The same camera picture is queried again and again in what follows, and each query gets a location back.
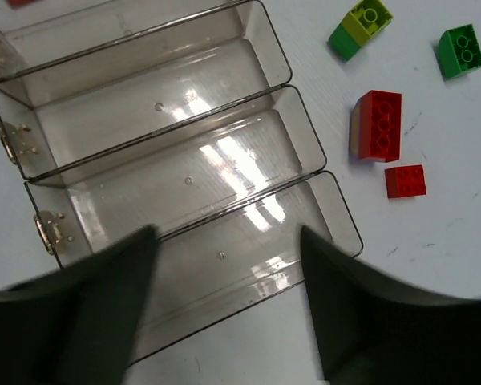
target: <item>yellow lego brick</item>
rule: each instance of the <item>yellow lego brick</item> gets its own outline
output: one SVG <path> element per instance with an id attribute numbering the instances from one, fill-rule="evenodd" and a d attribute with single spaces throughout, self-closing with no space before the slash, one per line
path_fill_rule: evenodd
<path id="1" fill-rule="evenodd" d="M 361 47 L 385 28 L 393 16 L 379 0 L 361 0 L 341 25 Z"/>

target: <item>white surface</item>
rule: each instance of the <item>white surface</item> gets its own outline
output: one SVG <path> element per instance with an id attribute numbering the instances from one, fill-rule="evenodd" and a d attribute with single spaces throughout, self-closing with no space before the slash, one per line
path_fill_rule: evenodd
<path id="1" fill-rule="evenodd" d="M 265 0 L 365 242 L 362 259 L 407 281 L 481 295 L 481 69 L 443 82 L 432 46 L 474 23 L 481 0 L 385 0 L 394 21 L 347 64 L 325 41 L 355 1 Z M 350 109 L 370 89 L 403 93 L 402 159 L 424 164 L 427 197 L 386 199 L 384 164 L 347 158 Z M 0 287 L 54 269 L 19 175 L 0 146 Z M 128 385 L 315 384 L 298 286 L 135 365 Z"/>

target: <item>red block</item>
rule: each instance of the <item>red block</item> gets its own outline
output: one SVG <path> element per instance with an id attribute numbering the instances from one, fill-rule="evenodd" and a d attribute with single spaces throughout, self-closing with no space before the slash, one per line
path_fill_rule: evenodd
<path id="1" fill-rule="evenodd" d="M 389 198 L 407 198 L 426 195 L 424 167 L 394 167 L 385 170 L 386 191 Z"/>
<path id="2" fill-rule="evenodd" d="M 392 162 L 401 156 L 402 95 L 370 91 L 351 117 L 351 152 L 362 160 Z"/>
<path id="3" fill-rule="evenodd" d="M 30 4 L 32 2 L 35 2 L 37 0 L 7 0 L 9 5 L 13 8 L 18 8 L 20 6 L 26 6 L 27 4 Z"/>

